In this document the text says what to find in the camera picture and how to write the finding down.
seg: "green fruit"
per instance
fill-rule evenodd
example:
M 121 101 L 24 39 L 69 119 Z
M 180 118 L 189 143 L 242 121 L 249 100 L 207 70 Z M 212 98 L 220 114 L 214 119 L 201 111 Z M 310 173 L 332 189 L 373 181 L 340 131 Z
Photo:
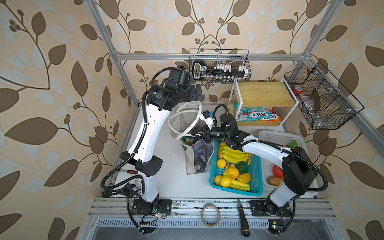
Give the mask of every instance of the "green fruit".
M 240 174 L 248 172 L 247 164 L 243 161 L 236 164 L 236 168 L 239 170 Z

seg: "snack package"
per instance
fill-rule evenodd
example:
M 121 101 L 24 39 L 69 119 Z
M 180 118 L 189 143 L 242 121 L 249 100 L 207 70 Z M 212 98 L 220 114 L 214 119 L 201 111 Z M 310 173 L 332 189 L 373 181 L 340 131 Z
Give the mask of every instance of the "snack package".
M 276 108 L 270 108 L 270 109 L 268 109 L 268 111 L 269 111 L 271 116 L 261 118 L 259 121 L 262 121 L 262 122 L 280 122 L 282 120 L 281 117 L 279 116 L 279 114 L 277 113 Z
M 248 121 L 257 121 L 270 116 L 268 108 L 248 108 Z
M 234 103 L 234 105 L 235 105 L 235 113 L 236 113 L 237 110 L 239 109 L 239 104 Z M 241 108 L 237 121 L 248 122 L 248 109 L 247 108 Z

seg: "black wire basket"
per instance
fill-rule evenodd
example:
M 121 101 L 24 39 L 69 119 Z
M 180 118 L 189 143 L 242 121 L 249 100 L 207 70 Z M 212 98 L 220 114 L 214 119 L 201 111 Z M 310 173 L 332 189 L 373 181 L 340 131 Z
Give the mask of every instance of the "black wire basket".
M 248 82 L 252 75 L 248 54 L 249 50 L 191 48 L 189 71 L 201 82 Z
M 333 77 L 334 87 L 324 76 Z M 364 109 L 361 102 L 319 62 L 315 67 L 301 67 L 284 74 L 299 101 L 299 108 L 313 130 L 334 130 Z

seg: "screwdriver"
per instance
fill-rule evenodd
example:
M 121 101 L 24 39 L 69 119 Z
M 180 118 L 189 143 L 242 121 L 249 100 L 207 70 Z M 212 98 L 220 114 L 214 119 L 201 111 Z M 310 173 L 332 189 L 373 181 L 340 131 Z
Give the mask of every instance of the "screwdriver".
M 249 225 L 248 225 L 247 219 L 245 218 L 243 205 L 241 205 L 240 199 L 237 200 L 237 209 L 239 210 L 239 213 L 240 213 L 240 225 L 241 225 L 243 236 L 249 237 L 250 236 Z

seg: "black screwdriver handle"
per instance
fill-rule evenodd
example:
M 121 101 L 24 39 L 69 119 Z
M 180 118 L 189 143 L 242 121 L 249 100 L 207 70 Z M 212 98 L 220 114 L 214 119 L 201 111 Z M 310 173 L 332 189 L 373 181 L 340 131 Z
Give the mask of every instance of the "black screwdriver handle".
M 240 213 L 240 225 L 241 225 L 241 231 L 243 233 L 243 236 L 249 237 L 251 234 L 249 231 L 248 221 L 245 218 L 243 207 L 241 206 L 241 207 L 238 207 L 237 209 Z

